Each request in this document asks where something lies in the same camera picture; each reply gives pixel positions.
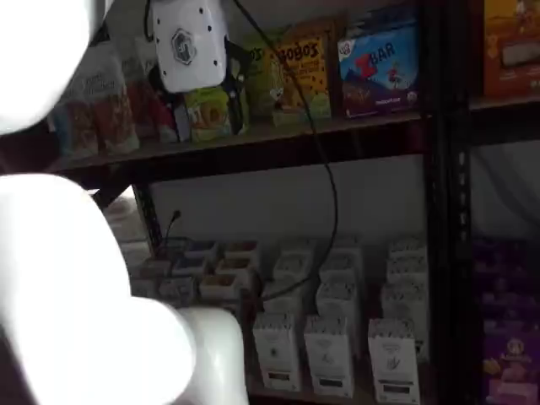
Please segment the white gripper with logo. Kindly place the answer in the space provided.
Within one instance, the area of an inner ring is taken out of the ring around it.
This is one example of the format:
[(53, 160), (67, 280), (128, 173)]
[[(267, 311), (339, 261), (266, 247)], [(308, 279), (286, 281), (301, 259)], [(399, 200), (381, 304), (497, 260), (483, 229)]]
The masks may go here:
[(148, 72), (149, 107), (160, 142), (186, 142), (191, 128), (182, 94), (223, 82), (230, 131), (244, 126), (240, 95), (250, 52), (230, 41), (224, 10), (215, 0), (151, 2), (158, 67)]

